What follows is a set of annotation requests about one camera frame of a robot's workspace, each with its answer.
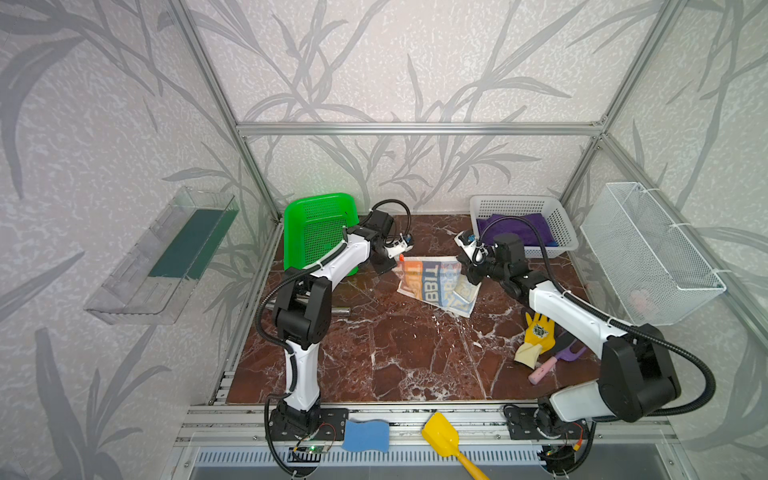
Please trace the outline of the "purple towel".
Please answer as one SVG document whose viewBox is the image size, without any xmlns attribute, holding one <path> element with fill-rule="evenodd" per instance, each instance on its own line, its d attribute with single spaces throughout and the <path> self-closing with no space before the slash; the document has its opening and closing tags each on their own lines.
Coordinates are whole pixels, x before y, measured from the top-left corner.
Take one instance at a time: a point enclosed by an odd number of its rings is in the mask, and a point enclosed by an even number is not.
<svg viewBox="0 0 768 480">
<path fill-rule="evenodd" d="M 489 224 L 501 218 L 503 218 L 503 215 L 494 214 L 489 218 L 480 218 L 476 220 L 478 233 L 483 234 L 484 243 L 493 243 L 498 235 L 510 233 L 517 235 L 525 246 L 539 246 L 536 235 L 530 227 L 520 221 L 505 220 L 495 224 L 486 231 Z M 524 215 L 524 218 L 536 228 L 547 247 L 559 246 L 558 242 L 553 237 L 545 218 L 540 213 Z"/>
</svg>

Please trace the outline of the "white light-blue towel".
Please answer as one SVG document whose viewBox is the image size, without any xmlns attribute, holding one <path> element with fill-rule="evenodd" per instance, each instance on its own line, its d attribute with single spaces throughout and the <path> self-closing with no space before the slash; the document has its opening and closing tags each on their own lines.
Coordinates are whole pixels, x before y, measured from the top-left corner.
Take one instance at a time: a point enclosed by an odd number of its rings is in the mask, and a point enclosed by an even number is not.
<svg viewBox="0 0 768 480">
<path fill-rule="evenodd" d="M 404 257 L 395 273 L 399 293 L 454 316 L 471 316 L 480 286 L 469 282 L 455 257 Z"/>
</svg>

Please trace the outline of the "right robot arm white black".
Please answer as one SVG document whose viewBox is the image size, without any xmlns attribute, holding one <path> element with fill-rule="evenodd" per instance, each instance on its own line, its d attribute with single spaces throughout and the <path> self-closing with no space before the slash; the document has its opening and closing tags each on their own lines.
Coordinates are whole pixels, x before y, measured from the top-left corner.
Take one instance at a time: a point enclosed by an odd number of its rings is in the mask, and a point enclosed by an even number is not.
<svg viewBox="0 0 768 480">
<path fill-rule="evenodd" d="M 542 270 L 530 267 L 515 234 L 500 234 L 486 243 L 467 230 L 455 242 L 462 250 L 457 259 L 471 284 L 497 282 L 509 297 L 554 320 L 600 361 L 597 379 L 539 400 L 532 421 L 542 436 L 558 438 L 567 425 L 582 420 L 632 423 L 684 415 L 713 399 L 717 381 L 703 360 L 667 341 L 656 327 L 632 326 L 574 295 L 556 279 L 544 242 L 539 244 Z M 682 394 L 674 356 L 695 366 L 704 379 L 702 393 L 680 406 L 671 404 Z"/>
</svg>

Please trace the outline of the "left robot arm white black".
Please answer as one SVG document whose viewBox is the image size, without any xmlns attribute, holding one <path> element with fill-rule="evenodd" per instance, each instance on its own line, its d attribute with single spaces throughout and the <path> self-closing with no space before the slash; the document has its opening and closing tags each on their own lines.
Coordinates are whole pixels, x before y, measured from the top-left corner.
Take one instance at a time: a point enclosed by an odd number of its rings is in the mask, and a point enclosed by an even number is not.
<svg viewBox="0 0 768 480">
<path fill-rule="evenodd" d="M 269 396 L 276 401 L 275 419 L 307 430 L 321 418 L 318 383 L 319 344 L 332 320 L 332 293 L 356 267 L 370 263 L 379 274 L 393 270 L 402 254 L 413 248 L 412 214 L 399 199 L 373 205 L 360 223 L 340 229 L 341 238 L 319 259 L 297 269 L 288 268 L 283 279 L 261 302 L 260 321 L 268 300 L 277 334 L 268 334 L 261 324 L 258 334 L 283 349 L 286 358 L 286 389 Z"/>
</svg>

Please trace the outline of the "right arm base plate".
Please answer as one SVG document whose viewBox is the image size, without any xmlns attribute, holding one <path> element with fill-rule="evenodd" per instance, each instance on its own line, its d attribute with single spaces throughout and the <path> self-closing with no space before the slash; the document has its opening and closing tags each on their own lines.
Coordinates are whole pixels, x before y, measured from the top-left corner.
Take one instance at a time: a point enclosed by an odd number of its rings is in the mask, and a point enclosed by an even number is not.
<svg viewBox="0 0 768 480">
<path fill-rule="evenodd" d="M 502 407 L 507 429 L 512 440 L 579 441 L 588 436 L 589 425 L 585 420 L 565 422 L 545 404 L 520 406 L 507 404 Z"/>
</svg>

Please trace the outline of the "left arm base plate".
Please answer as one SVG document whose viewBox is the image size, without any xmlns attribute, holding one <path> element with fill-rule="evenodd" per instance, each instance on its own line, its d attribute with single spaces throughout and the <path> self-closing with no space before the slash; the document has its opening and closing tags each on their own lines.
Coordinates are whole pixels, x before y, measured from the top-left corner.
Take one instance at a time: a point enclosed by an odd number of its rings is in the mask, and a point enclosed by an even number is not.
<svg viewBox="0 0 768 480">
<path fill-rule="evenodd" d="M 309 411 L 287 407 L 270 413 L 267 427 L 274 441 L 340 441 L 345 437 L 349 410 L 313 408 Z"/>
</svg>

